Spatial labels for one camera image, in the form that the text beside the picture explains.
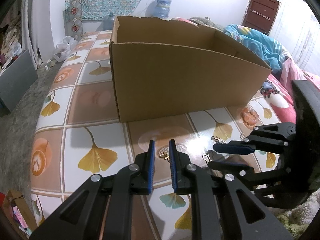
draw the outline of gray box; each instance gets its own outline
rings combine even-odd
[[[37,78],[30,53],[25,50],[0,76],[0,100],[3,106],[12,112]]]

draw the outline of small bottle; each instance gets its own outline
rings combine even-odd
[[[110,12],[109,16],[103,20],[104,31],[109,31],[113,29],[113,23],[115,22],[115,18],[116,16],[113,14],[113,12]]]

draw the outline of blue blanket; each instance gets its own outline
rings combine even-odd
[[[281,43],[257,30],[241,25],[227,25],[223,33],[239,41],[258,55],[272,68],[274,75],[281,74],[282,63],[285,61],[284,48]]]

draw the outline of concrete floor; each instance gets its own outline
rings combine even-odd
[[[19,190],[32,208],[30,154],[38,117],[61,63],[37,70],[39,78],[25,93],[15,110],[0,118],[0,192]]]

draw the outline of plastic water bottle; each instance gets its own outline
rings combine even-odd
[[[169,17],[171,0],[156,0],[156,2],[152,16],[166,20]]]
[[[112,12],[109,13],[109,16],[103,20],[103,31],[109,31],[113,29],[115,18],[116,16]]]

